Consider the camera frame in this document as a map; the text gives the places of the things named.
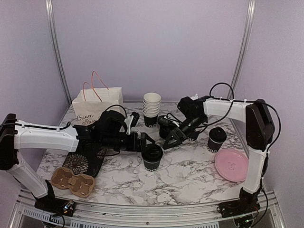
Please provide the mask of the black takeout coffee cup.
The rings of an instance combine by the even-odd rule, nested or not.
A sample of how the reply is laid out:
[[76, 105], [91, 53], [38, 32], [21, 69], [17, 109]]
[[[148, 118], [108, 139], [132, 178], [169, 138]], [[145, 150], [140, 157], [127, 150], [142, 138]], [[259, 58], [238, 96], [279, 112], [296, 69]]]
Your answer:
[[222, 144], [223, 142], [214, 142], [209, 139], [207, 143], [207, 150], [211, 153], [217, 153], [220, 150]]
[[156, 171], [160, 165], [161, 159], [143, 158], [144, 167], [147, 171]]

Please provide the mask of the black coffee cup lid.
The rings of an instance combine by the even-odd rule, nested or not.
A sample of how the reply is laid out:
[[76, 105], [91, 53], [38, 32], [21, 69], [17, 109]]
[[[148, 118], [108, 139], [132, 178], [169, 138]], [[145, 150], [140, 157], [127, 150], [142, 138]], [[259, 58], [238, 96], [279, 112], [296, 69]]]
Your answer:
[[210, 130], [209, 138], [215, 143], [223, 143], [227, 139], [227, 134], [221, 127], [215, 127]]

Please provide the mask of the white paper takeout bag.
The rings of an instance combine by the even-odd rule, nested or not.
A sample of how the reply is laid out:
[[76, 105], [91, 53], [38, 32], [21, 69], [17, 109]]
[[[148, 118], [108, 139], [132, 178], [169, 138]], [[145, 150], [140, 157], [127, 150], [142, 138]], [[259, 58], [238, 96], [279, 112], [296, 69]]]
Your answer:
[[75, 111], [76, 120], [79, 125], [88, 126], [99, 119], [102, 112], [108, 107], [115, 105], [113, 109], [120, 113], [124, 113], [120, 105], [123, 104], [123, 93], [121, 87], [104, 87], [97, 88], [94, 86], [94, 76], [100, 77], [93, 71], [91, 82], [84, 82], [83, 88], [77, 97], [72, 101]]

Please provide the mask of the brown cardboard cup carrier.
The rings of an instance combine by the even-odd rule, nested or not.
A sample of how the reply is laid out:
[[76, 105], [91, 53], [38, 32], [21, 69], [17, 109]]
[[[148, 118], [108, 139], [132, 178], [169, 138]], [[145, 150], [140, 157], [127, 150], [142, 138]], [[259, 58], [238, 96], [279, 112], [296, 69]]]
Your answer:
[[59, 167], [51, 177], [51, 184], [54, 187], [65, 190], [69, 189], [73, 195], [87, 198], [95, 187], [95, 179], [86, 174], [75, 175], [72, 170]]

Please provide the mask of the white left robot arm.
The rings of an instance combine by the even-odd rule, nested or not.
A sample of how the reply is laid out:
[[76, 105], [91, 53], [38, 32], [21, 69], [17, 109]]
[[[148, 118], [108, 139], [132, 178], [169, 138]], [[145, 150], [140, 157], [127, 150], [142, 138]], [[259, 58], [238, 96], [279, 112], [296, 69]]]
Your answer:
[[49, 211], [56, 211], [60, 201], [53, 188], [41, 179], [19, 153], [20, 149], [55, 149], [77, 152], [103, 148], [116, 152], [142, 152], [150, 155], [157, 148], [155, 141], [146, 133], [138, 135], [131, 128], [134, 115], [124, 116], [110, 110], [102, 112], [97, 121], [88, 126], [67, 124], [65, 127], [34, 125], [17, 120], [8, 114], [0, 125], [0, 169], [10, 173], [31, 191], [37, 201]]

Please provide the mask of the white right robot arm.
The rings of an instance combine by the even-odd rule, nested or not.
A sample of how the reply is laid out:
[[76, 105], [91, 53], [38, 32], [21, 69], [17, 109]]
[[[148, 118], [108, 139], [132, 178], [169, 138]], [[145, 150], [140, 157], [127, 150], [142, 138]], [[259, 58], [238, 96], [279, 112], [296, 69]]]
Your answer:
[[169, 131], [163, 149], [169, 149], [181, 145], [188, 136], [200, 126], [209, 126], [209, 116], [218, 118], [218, 122], [225, 118], [230, 119], [243, 145], [247, 147], [249, 165], [247, 176], [242, 191], [246, 195], [236, 201], [235, 208], [240, 213], [245, 213], [254, 205], [251, 195], [258, 192], [261, 181], [267, 170], [270, 148], [278, 140], [282, 123], [278, 126], [271, 116], [271, 111], [277, 110], [263, 99], [255, 101], [214, 98], [210, 95], [196, 100], [190, 97], [182, 98], [178, 103], [178, 109], [185, 116], [185, 120]]

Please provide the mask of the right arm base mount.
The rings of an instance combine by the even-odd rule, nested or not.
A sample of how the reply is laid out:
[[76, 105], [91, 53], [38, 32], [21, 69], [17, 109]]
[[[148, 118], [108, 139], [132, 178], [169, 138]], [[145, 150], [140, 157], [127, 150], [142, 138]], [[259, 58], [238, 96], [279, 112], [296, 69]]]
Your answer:
[[222, 215], [222, 218], [228, 218], [253, 211], [259, 211], [261, 208], [258, 202], [258, 195], [260, 192], [261, 188], [253, 194], [248, 193], [241, 188], [239, 199], [220, 203], [217, 207], [217, 212]]

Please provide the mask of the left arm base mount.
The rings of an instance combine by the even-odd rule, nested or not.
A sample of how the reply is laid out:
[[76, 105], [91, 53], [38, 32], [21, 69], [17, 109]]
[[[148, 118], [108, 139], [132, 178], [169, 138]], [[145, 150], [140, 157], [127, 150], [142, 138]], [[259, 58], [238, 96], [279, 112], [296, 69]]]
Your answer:
[[45, 182], [47, 184], [47, 195], [42, 198], [35, 197], [34, 207], [40, 210], [54, 212], [58, 215], [72, 217], [76, 204], [72, 200], [56, 198], [51, 183], [48, 180], [45, 180]]

